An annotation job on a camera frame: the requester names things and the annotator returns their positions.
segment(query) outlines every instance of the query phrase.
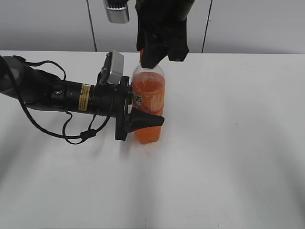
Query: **white table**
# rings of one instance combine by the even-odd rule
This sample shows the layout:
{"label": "white table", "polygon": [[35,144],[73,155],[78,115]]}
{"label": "white table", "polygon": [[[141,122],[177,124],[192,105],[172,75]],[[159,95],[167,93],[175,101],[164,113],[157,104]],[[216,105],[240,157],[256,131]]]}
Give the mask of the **white table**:
{"label": "white table", "polygon": [[[105,53],[10,52],[54,60],[94,84]],[[139,55],[124,53],[131,75]],[[79,146],[41,133],[0,96],[0,228],[305,228],[305,55],[189,54],[163,60],[162,136],[114,140],[114,119]],[[62,76],[52,65],[41,67]],[[32,111],[61,132],[68,115]],[[75,115],[68,134],[87,128]],[[99,126],[103,118],[95,121]]]}

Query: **yellow label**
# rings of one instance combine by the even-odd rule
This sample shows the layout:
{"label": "yellow label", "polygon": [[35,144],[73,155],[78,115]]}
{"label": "yellow label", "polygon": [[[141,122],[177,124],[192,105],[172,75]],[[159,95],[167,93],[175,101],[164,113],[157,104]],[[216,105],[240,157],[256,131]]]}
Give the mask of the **yellow label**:
{"label": "yellow label", "polygon": [[83,84],[81,86],[81,95],[78,101],[78,110],[87,111],[91,85]]}

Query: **white wall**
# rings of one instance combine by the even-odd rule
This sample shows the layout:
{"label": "white wall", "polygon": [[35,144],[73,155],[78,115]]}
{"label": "white wall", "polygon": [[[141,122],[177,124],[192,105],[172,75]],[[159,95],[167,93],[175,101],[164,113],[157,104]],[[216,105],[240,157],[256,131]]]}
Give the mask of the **white wall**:
{"label": "white wall", "polygon": [[[98,51],[136,51],[138,21],[108,22],[103,0],[89,0]],[[188,17],[191,52],[201,52],[210,0],[196,0]],[[1,0],[0,50],[94,51],[86,0]]]}
{"label": "white wall", "polygon": [[[196,0],[188,44],[201,52],[211,0]],[[103,0],[89,0],[98,51],[136,51],[130,22],[108,22]],[[203,52],[305,53],[305,0],[213,0]],[[0,0],[0,50],[94,51],[86,0]]]}
{"label": "white wall", "polygon": [[85,0],[0,0],[0,50],[94,51]]}
{"label": "white wall", "polygon": [[305,53],[304,0],[213,0],[204,52]]}
{"label": "white wall", "polygon": [[[108,22],[102,0],[89,0],[93,28],[99,51],[113,49],[134,52],[138,31],[136,0],[129,0],[130,21],[127,24]],[[196,0],[187,18],[187,35],[190,52],[201,52],[210,0]]]}

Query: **screw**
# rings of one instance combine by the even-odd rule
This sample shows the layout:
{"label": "screw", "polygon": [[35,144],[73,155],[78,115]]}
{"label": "screw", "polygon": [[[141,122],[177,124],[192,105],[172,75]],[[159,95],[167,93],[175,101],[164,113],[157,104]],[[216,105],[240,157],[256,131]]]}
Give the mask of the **screw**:
{"label": "screw", "polygon": [[55,91],[54,93],[57,94],[57,95],[60,95],[60,94],[62,93],[62,90],[61,90],[61,89],[60,89],[60,90],[57,90],[57,91]]}

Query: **orange soda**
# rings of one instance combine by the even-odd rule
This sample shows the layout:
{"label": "orange soda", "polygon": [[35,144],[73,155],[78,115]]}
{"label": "orange soda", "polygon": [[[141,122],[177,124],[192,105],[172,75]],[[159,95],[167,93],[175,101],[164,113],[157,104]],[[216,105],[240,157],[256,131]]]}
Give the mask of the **orange soda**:
{"label": "orange soda", "polygon": [[[163,114],[165,78],[163,70],[157,65],[153,69],[144,69],[139,65],[132,77],[132,106],[153,115]],[[159,140],[161,126],[147,127],[135,131],[140,143]]]}

